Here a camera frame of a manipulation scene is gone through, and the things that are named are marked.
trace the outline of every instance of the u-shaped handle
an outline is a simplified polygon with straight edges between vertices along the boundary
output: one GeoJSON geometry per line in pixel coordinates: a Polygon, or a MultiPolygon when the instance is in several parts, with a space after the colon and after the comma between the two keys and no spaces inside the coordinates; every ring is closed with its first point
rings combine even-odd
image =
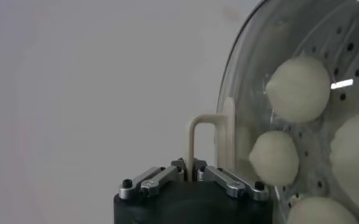
{"type": "Polygon", "coordinates": [[[221,113],[199,115],[189,121],[187,125],[185,164],[189,182],[192,182],[193,179],[195,130],[198,124],[205,123],[215,126],[216,165],[224,169],[235,168],[235,102],[232,98],[226,98],[221,113]]]}

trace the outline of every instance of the white dough ball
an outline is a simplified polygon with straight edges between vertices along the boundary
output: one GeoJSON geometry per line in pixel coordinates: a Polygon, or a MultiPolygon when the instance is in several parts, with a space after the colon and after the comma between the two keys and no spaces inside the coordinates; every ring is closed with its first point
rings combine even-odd
{"type": "Polygon", "coordinates": [[[312,57],[298,57],[280,65],[266,85],[275,113],[289,122],[308,122],[324,111],[330,96],[330,77],[312,57]]]}
{"type": "Polygon", "coordinates": [[[282,131],[261,135],[249,155],[257,175],[267,184],[291,184],[297,175],[299,157],[292,138],[282,131]]]}
{"type": "Polygon", "coordinates": [[[289,212],[287,224],[359,224],[338,202],[321,197],[305,198],[289,212]]]}
{"type": "Polygon", "coordinates": [[[335,133],[330,160],[339,185],[359,207],[359,114],[335,133]]]}

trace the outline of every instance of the steamer basket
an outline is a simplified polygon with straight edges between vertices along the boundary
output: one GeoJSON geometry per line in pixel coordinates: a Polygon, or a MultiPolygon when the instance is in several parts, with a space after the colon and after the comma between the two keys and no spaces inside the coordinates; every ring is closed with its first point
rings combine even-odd
{"type": "Polygon", "coordinates": [[[359,208],[338,185],[329,161],[336,130],[359,113],[359,1],[261,2],[233,45],[221,83],[218,113],[228,97],[236,104],[236,171],[248,169],[248,153],[266,131],[285,131],[296,144],[300,168],[294,184],[273,189],[276,223],[286,222],[297,197],[315,195],[334,198],[359,220],[359,208]],[[291,124],[273,113],[265,86],[279,65],[299,55],[322,61],[334,85],[321,117],[291,124]],[[342,81],[350,85],[338,88],[335,83],[342,81]]]}

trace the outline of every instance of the gray background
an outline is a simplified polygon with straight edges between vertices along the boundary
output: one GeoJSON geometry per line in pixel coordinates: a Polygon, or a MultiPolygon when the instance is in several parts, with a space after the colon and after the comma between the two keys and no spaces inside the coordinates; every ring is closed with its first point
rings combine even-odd
{"type": "Polygon", "coordinates": [[[181,157],[186,122],[214,113],[256,2],[0,0],[0,224],[111,223],[121,180],[181,157]]]}

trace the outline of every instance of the metal gripper linkage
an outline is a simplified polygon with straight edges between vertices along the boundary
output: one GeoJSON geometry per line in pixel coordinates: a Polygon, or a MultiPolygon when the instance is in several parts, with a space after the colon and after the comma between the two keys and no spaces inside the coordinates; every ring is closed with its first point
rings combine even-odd
{"type": "MultiPolygon", "coordinates": [[[[205,161],[195,159],[193,170],[194,181],[214,181],[226,190],[233,198],[250,196],[255,201],[267,201],[269,192],[261,181],[252,181],[234,172],[208,166],[205,161]]],[[[136,178],[126,179],[119,186],[118,195],[123,200],[131,200],[141,195],[154,197],[169,181],[185,181],[185,163],[183,159],[171,162],[167,168],[152,167],[136,178]]]]}

